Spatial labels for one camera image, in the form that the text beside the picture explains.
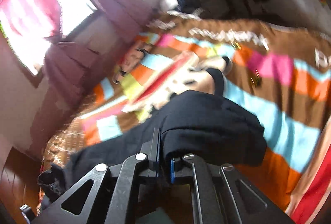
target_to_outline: red stripe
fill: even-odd
[[[294,210],[291,218],[297,224],[305,224],[310,216],[314,213],[317,205],[324,196],[331,180],[331,146],[329,147],[321,167],[308,188],[307,192],[302,197],[297,208]]]

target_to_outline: bed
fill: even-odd
[[[330,42],[319,32],[257,20],[160,15],[49,140],[41,169],[64,166],[71,153],[144,122],[156,94],[189,89],[171,86],[176,74],[228,56],[224,96],[257,115],[267,141],[261,166],[237,168],[297,224],[311,223],[331,190]],[[204,86],[212,93],[208,81]]]

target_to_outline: patterned fabric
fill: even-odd
[[[173,87],[168,71],[182,52],[193,52],[200,61],[228,56],[232,70],[224,96],[257,115],[268,145],[261,166],[237,168],[296,223],[310,223],[330,193],[329,41],[320,33],[251,20],[162,15],[158,21],[162,24],[150,23],[136,37],[152,46],[149,53],[120,84],[111,72],[94,89],[98,101],[93,109],[77,117],[85,145],[121,135],[146,119],[148,102],[135,104],[144,95],[150,100],[170,82]],[[256,74],[260,82],[253,85]]]

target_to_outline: brown wooden panel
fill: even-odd
[[[17,224],[26,224],[19,207],[27,204],[36,213],[37,177],[41,163],[12,148],[0,177],[0,200]]]

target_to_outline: folded black clothing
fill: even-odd
[[[165,163],[172,157],[193,153],[215,165],[258,166],[266,150],[264,127],[255,115],[222,96],[186,91],[155,110],[145,123],[73,154],[63,169],[65,184],[58,186],[57,193],[68,190],[99,163],[113,166],[139,153],[142,144],[152,139],[154,128],[161,130],[161,157]],[[59,171],[55,170],[53,175],[58,177]],[[52,172],[47,173],[49,180]]]

